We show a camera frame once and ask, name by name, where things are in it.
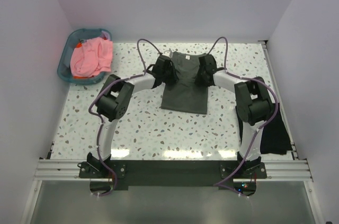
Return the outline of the dark green t-shirt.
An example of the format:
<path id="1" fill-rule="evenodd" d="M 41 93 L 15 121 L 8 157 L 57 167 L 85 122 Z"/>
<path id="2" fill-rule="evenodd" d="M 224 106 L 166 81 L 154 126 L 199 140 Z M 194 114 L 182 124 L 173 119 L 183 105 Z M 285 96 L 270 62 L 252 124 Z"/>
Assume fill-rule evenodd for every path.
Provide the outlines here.
<path id="1" fill-rule="evenodd" d="M 173 85 L 165 85 L 161 108 L 165 110 L 207 114 L 208 88 L 195 84 L 200 62 L 199 58 L 205 56 L 188 55 L 173 52 L 171 60 L 178 81 Z"/>

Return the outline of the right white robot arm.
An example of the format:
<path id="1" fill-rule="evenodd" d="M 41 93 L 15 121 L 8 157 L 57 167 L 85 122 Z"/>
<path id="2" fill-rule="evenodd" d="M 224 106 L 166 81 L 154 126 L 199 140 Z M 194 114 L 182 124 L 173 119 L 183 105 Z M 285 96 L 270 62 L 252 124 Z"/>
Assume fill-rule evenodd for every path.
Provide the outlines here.
<path id="1" fill-rule="evenodd" d="M 249 177 L 255 171 L 254 164 L 261 161 L 263 128 L 278 112 L 275 93 L 261 77 L 240 77 L 226 68 L 218 68 L 212 55 L 199 58 L 195 84 L 218 86 L 235 94 L 236 114 L 243 125 L 236 172 L 240 177 Z"/>

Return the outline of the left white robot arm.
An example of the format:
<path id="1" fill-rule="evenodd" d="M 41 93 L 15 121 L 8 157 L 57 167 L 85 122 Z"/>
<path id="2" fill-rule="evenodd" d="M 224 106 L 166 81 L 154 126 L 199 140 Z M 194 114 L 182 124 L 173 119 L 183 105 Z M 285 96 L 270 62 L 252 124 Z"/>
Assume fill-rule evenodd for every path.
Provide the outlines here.
<path id="1" fill-rule="evenodd" d="M 134 93 L 154 89 L 178 81 L 174 63 L 165 55 L 158 56 L 155 64 L 145 73 L 122 79 L 114 74 L 104 83 L 100 93 L 89 107 L 89 113 L 100 118 L 95 150 L 87 155 L 87 163 L 97 177 L 105 177 L 110 171 L 111 145 L 115 128 L 125 115 Z"/>

